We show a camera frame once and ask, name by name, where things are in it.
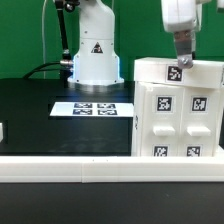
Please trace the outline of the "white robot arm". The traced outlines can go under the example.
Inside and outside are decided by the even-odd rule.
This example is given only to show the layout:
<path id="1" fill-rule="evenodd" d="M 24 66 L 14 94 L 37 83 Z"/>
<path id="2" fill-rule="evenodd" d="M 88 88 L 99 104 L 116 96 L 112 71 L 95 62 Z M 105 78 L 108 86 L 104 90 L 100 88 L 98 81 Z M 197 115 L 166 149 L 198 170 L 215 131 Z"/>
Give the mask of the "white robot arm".
<path id="1" fill-rule="evenodd" d="M 178 67 L 193 66 L 195 33 L 201 29 L 202 5 L 211 0 L 161 0 L 166 32 L 174 34 Z M 70 88 L 106 91 L 122 86 L 120 59 L 114 51 L 115 15 L 101 0 L 81 0 L 79 51 L 72 59 Z"/>

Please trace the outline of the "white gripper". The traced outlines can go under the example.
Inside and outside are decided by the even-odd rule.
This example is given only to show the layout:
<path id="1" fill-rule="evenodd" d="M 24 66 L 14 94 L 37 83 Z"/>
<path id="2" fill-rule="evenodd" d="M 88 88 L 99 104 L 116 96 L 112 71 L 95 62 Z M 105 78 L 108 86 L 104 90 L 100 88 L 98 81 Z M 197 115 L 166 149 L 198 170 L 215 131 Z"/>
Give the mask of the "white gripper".
<path id="1" fill-rule="evenodd" d="M 196 49 L 195 32 L 201 30 L 202 5 L 211 0 L 161 0 L 162 20 L 166 32 L 174 33 L 180 69 L 193 67 Z"/>

